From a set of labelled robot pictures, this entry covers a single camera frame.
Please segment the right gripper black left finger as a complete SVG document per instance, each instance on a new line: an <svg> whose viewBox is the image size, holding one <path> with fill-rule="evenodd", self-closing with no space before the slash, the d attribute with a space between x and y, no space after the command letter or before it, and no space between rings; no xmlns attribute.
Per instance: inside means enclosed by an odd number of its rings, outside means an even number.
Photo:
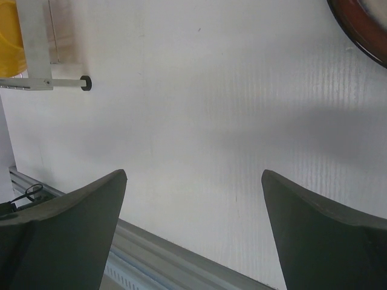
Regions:
<svg viewBox="0 0 387 290"><path fill-rule="evenodd" d="M99 289L126 191L123 169L18 209L1 204L1 289Z"/></svg>

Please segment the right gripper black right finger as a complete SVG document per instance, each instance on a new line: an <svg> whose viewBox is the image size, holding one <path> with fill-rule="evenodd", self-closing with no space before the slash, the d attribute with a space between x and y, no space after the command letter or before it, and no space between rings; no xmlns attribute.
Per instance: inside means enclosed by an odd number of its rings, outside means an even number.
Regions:
<svg viewBox="0 0 387 290"><path fill-rule="evenodd" d="M386 219L272 170L261 182L287 289L386 289Z"/></svg>

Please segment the cream plate with red rim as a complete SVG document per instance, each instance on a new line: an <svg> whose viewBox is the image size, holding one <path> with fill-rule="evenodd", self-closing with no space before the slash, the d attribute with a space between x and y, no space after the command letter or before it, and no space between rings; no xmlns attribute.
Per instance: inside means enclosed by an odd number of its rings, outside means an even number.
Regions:
<svg viewBox="0 0 387 290"><path fill-rule="evenodd" d="M327 4L350 41L386 68L386 25L371 13L365 1L328 1Z"/></svg>

